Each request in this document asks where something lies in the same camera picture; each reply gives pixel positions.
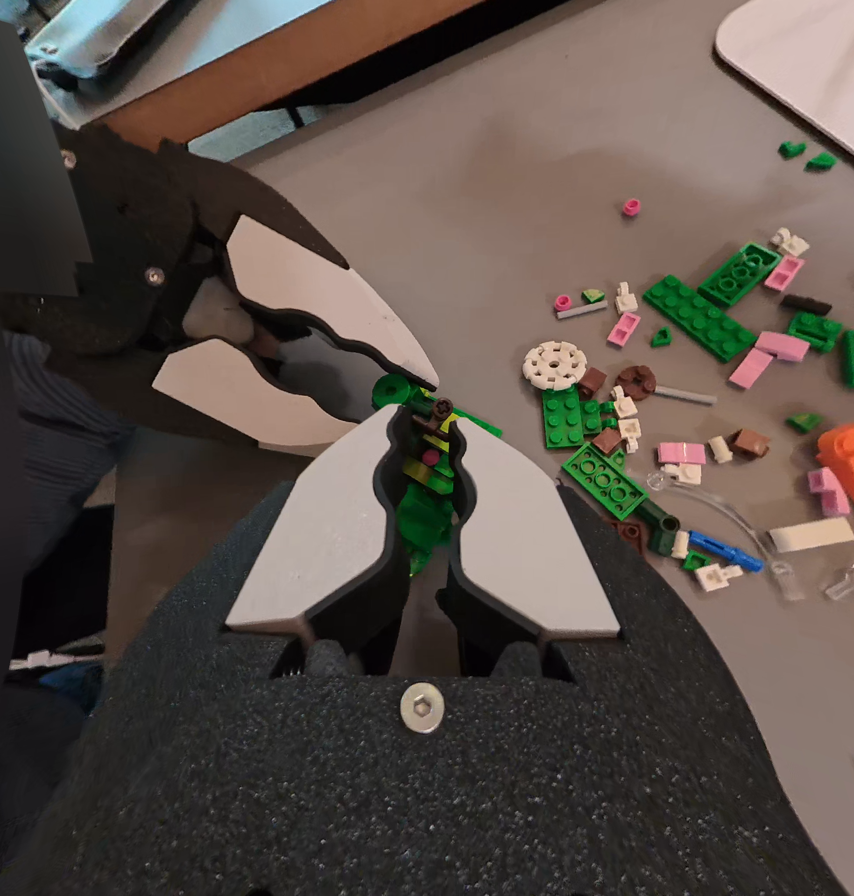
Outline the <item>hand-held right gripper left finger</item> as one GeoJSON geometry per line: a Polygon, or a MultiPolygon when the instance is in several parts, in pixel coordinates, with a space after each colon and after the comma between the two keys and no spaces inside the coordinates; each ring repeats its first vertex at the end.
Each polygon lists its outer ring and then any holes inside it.
{"type": "Polygon", "coordinates": [[[396,510],[410,411],[388,405],[291,488],[226,626],[298,637],[375,637],[402,616],[410,564],[396,510]]]}

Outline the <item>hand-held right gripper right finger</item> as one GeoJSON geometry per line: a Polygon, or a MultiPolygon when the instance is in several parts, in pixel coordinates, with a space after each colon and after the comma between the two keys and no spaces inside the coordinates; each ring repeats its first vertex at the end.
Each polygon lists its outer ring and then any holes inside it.
{"type": "Polygon", "coordinates": [[[474,423],[453,423],[458,525],[443,611],[471,643],[616,637],[608,596],[555,482],[474,423]]]}

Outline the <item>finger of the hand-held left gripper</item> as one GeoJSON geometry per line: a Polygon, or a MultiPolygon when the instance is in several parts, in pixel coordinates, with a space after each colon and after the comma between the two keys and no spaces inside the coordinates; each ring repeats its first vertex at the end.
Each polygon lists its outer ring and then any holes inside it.
{"type": "Polygon", "coordinates": [[[167,355],[152,388],[285,454],[321,454],[357,426],[272,383],[244,350],[208,339],[167,355]]]}
{"type": "Polygon", "coordinates": [[[227,241],[236,289],[248,302],[297,315],[337,345],[436,389],[438,374],[407,325],[353,269],[345,269],[246,215],[227,241]]]}

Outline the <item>green lego plant assembly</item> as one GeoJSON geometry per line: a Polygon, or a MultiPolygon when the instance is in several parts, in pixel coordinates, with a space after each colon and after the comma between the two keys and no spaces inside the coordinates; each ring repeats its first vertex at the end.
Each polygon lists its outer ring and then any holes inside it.
{"type": "MultiPolygon", "coordinates": [[[[399,374],[381,377],[372,391],[374,409],[400,405],[410,410],[411,401],[421,395],[439,397],[399,374]]],[[[451,422],[471,420],[478,427],[497,436],[502,430],[454,406],[453,414],[442,426],[447,431],[451,422]]],[[[417,575],[431,560],[433,549],[448,543],[454,508],[454,471],[448,460],[448,442],[422,434],[411,426],[408,454],[402,470],[408,477],[407,491],[397,510],[402,541],[409,556],[410,576],[417,575]]]]}

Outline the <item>dark brown lego stem piece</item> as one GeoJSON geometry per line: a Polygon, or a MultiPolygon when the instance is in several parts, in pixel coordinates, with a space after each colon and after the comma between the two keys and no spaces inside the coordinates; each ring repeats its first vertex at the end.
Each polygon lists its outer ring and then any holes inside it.
{"type": "Polygon", "coordinates": [[[446,440],[447,431],[443,431],[442,426],[454,412],[454,404],[449,399],[429,399],[421,395],[411,401],[410,412],[411,424],[416,431],[446,440]]]}

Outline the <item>white round lego gear plate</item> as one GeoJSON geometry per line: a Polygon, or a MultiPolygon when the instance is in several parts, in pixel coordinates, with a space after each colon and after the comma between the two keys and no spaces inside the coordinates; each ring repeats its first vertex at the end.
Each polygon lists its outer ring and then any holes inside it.
{"type": "Polygon", "coordinates": [[[579,383],[587,367],[585,353],[575,344],[548,341],[528,351],[522,375],[540,391],[566,391],[579,383]]]}

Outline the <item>pile of loose lego pieces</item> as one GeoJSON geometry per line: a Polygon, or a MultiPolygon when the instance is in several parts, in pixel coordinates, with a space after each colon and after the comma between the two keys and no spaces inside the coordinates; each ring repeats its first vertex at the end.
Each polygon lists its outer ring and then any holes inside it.
{"type": "Polygon", "coordinates": [[[602,301],[555,311],[553,338],[586,355],[575,386],[529,386],[543,445],[567,492],[615,526],[645,521],[651,554],[698,581],[737,567],[737,530],[752,541],[746,577],[784,601],[813,594],[854,548],[854,511],[815,459],[835,398],[854,412],[854,328],[777,306],[804,260],[747,243],[701,285],[668,273],[637,299],[619,282],[602,301]]]}

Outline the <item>orange lego piece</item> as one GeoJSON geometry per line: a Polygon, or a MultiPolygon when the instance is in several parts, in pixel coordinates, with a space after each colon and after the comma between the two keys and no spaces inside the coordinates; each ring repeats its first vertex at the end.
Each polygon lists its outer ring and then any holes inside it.
{"type": "Polygon", "coordinates": [[[834,427],[818,438],[817,460],[835,474],[854,503],[854,423],[834,427]]]}

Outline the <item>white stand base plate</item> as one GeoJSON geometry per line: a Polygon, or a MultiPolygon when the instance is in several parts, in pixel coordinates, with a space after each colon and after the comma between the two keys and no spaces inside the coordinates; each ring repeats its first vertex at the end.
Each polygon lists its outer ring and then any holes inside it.
{"type": "Polygon", "coordinates": [[[752,1],[728,14],[717,54],[854,156],[854,1],[752,1]]]}

